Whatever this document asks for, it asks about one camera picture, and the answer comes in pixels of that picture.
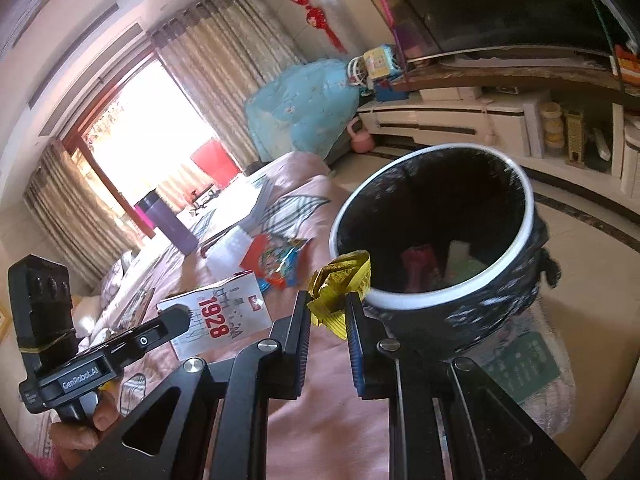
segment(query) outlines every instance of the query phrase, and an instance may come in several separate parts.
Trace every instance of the beige curtain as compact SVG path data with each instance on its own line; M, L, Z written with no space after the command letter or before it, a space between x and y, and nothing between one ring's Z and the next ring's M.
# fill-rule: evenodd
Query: beige curtain
M141 246L139 235L92 191L58 140L44 150L24 201L89 286L97 285L122 253Z
M242 170L259 160L244 101L304 62L259 0L202 0L152 34L160 59Z
M188 160L160 182L156 186L156 192L174 212L180 212L193 203L192 191L199 194L211 184L215 189L218 188L208 174Z

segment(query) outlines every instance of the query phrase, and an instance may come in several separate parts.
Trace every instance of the finger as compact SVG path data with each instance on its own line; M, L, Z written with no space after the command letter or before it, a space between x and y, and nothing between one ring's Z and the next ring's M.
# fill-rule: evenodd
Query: finger
M100 402L94 411L94 426L98 431L105 431L118 420L120 413L116 408L116 400L109 392L102 391Z
M86 426L54 422L49 428L51 441L60 450L80 449L90 450L98 445L98 435Z
M82 462L85 452L75 451L73 449L58 449L58 454L60 455L62 462L66 465L66 468L72 470Z

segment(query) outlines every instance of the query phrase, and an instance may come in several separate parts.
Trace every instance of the yellow candy wrapper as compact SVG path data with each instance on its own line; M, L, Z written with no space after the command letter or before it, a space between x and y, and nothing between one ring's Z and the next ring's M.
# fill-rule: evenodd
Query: yellow candy wrapper
M367 251L338 256L330 264L316 270L309 280L308 308L314 325L325 325L331 332L347 339L344 311L340 298L347 292L357 292L360 300L371 288L371 258Z

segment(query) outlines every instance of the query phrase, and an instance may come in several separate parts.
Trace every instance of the screw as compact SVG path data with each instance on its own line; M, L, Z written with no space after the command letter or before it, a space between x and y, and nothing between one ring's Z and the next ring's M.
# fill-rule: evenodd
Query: screw
M34 280L34 286L36 289L36 295L42 296L44 294L44 286L42 285L42 280L39 276L36 276L36 279Z
M275 339L263 339L258 343L258 350L260 352L273 352L280 347L280 343L278 343Z
M386 352L397 352L400 349L400 342L397 339L382 339L378 341L378 349Z
M453 365L461 372L470 372L474 369L474 362L468 357L458 357Z
M197 357L190 357L182 366L187 370L187 373L193 374L204 368L204 361Z
M51 294L51 297L55 300L58 296L58 284L56 283L56 280L53 278L53 276L49 276L49 279L47 280L47 286L49 287L49 293Z

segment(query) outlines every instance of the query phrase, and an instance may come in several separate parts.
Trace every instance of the television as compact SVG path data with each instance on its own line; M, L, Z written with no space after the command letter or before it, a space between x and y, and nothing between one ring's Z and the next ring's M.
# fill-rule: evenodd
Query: television
M409 60L514 46L608 56L607 33L614 43L628 39L599 0L387 1Z

